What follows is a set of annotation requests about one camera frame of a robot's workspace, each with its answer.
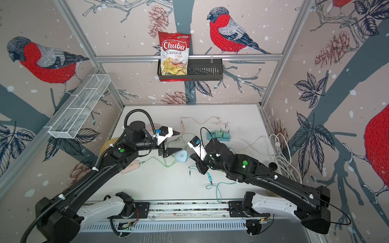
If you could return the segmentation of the light blue computer mouse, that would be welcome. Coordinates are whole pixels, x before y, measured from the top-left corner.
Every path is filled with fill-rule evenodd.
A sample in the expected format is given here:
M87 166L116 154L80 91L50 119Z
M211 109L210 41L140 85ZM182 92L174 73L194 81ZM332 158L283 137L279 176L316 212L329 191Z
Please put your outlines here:
M179 163L186 163L189 158L190 156L188 155L188 152L186 150L181 150L174 154L175 161Z

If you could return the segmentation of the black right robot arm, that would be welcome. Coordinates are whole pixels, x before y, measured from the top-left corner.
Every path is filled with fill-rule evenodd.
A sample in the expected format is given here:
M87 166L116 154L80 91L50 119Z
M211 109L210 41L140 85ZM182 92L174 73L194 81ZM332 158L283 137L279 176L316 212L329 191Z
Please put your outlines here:
M275 210L275 214L287 211L305 228L320 234L329 232L333 221L328 209L331 206L328 188L314 188L288 179L276 172L275 163L264 165L248 155L235 154L216 138L203 145L202 140L194 136L188 146L194 150L190 157L201 174L209 169L222 171L232 181L269 190L285 199L285 205Z

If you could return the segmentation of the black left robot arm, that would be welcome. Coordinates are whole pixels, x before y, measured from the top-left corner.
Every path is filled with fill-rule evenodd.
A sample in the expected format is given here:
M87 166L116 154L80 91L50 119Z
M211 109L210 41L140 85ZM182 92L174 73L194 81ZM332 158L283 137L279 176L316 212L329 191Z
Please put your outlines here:
M25 243L37 228L49 243L69 243L81 231L86 217L78 214L82 205L108 180L128 167L141 151L158 150L163 158L180 151L166 147L166 139L179 135L171 127L155 124L143 109L130 111L124 120L124 131L118 140L107 148L95 166L80 181L52 199L42 198L35 206L36 219L21 237Z

